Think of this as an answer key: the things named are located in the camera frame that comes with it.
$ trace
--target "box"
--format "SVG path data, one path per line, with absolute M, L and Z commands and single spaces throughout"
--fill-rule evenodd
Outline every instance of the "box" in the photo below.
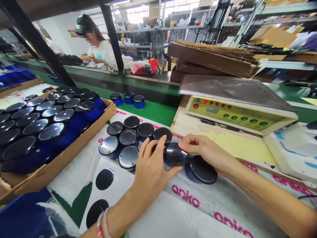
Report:
M 49 93 L 47 92 L 38 98 L 45 98 Z M 105 113 L 51 163 L 42 165 L 37 171 L 29 175 L 0 172 L 0 177 L 12 186 L 12 189 L 8 189 L 0 184 L 0 204 L 11 202 L 17 195 L 40 191 L 62 171 L 117 112 L 116 105 L 112 101 L 102 100 L 107 105 Z

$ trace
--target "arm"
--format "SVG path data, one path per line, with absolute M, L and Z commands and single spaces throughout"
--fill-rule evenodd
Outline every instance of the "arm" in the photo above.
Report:
M 316 238 L 317 211 L 243 166 L 209 138 L 189 134 L 179 147 L 200 154 L 220 175 L 241 188 L 290 238 Z

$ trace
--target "black circle print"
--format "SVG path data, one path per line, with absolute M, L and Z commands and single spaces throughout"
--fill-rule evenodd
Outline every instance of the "black circle print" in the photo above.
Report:
M 92 225 L 94 225 L 99 215 L 104 212 L 109 207 L 109 204 L 106 200 L 100 199 L 96 201 L 89 209 L 87 218 L 86 218 L 86 226 L 89 229 Z
M 96 187 L 99 190 L 105 190 L 110 187 L 113 182 L 114 173 L 111 169 L 106 168 L 100 171 L 96 178 Z

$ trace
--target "black metal pole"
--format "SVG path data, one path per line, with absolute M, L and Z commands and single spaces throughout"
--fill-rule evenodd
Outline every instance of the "black metal pole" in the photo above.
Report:
M 110 38 L 113 53 L 115 54 L 118 70 L 119 72 L 123 72 L 123 61 L 121 57 L 121 51 L 120 51 L 120 47 L 118 43 L 118 37 L 117 37 L 115 25 L 112 19 L 110 6 L 105 4 L 100 4 L 100 8 L 103 14 L 103 18 L 105 19 L 108 36 Z
M 0 8 L 14 23 L 20 33 L 32 44 L 34 49 L 43 57 L 47 65 L 62 82 L 68 86 L 76 86 L 66 69 L 59 62 L 57 56 L 46 44 L 16 0 L 0 0 Z

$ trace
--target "hand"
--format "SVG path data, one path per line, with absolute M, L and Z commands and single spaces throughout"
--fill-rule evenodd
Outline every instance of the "hand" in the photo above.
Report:
M 207 163 L 215 168 L 218 174 L 224 177 L 230 175 L 237 166 L 242 165 L 207 136 L 188 134 L 178 143 L 178 146 L 188 153 L 201 155 Z

